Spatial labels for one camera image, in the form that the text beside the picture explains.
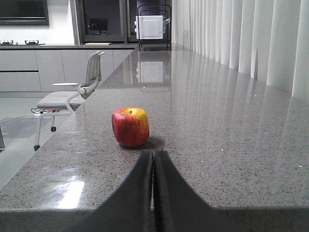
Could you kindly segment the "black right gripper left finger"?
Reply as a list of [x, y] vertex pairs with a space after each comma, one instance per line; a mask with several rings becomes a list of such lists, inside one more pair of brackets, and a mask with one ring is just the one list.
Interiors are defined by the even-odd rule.
[[142, 151], [117, 190], [66, 232], [148, 232], [153, 182], [153, 153]]

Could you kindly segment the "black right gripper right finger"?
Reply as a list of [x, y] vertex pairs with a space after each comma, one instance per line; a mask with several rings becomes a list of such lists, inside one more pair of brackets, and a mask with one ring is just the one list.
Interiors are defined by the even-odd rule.
[[158, 232], [245, 232], [247, 229], [210, 207], [186, 183], [168, 153], [154, 151], [154, 215]]

